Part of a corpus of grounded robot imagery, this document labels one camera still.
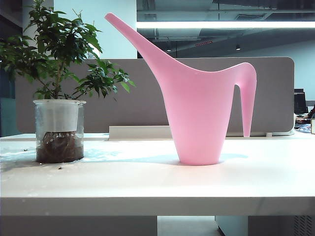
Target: potted plant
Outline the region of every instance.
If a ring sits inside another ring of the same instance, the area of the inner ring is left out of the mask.
[[[69,20],[65,14],[43,6],[44,0],[34,0],[30,23],[35,28],[34,38],[12,36],[0,39],[0,69],[10,79],[15,75],[37,82],[35,92],[36,160],[42,163],[60,163],[83,157],[83,104],[82,95],[96,92],[104,98],[117,92],[116,84],[129,92],[134,83],[121,68],[108,60],[101,60],[94,52],[101,47],[96,38],[99,32],[93,25],[83,22],[81,12]],[[95,57],[89,74],[79,78],[69,70],[72,63],[83,64],[88,54]],[[73,79],[78,85],[72,93],[62,90],[62,82]]]

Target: plant stem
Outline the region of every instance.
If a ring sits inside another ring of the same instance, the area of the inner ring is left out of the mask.
[[[54,90],[54,98],[58,99],[59,96],[59,82],[61,81],[61,72],[63,71],[63,62],[58,62],[58,74],[56,77],[56,84],[55,84],[55,90]]]
[[[93,90],[93,89],[91,88],[90,90],[86,90],[84,93],[82,93],[82,94],[76,96],[76,97],[74,98],[74,100],[77,100],[79,97],[81,97],[81,96],[84,95],[84,94],[87,94],[87,93],[88,93],[89,91],[91,91],[91,90]]]
[[[47,90],[50,92],[50,94],[51,95],[53,95],[54,94],[54,92],[53,91],[51,91],[46,85],[45,85],[45,83],[38,77],[38,78],[36,78],[42,85],[44,85],[44,87],[46,87],[47,88]]]

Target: soil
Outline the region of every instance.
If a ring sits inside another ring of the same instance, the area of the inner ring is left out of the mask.
[[[82,139],[76,131],[46,132],[42,143],[36,149],[36,161],[40,163],[62,163],[83,157]]]

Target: floor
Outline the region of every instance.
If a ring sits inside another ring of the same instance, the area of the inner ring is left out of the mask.
[[[158,236],[220,236],[214,216],[158,216]]]

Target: white inner pot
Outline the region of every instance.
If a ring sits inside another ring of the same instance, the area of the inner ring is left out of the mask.
[[[86,101],[65,99],[42,99],[34,101],[40,106],[42,131],[69,132],[76,131],[78,125],[79,105]]]

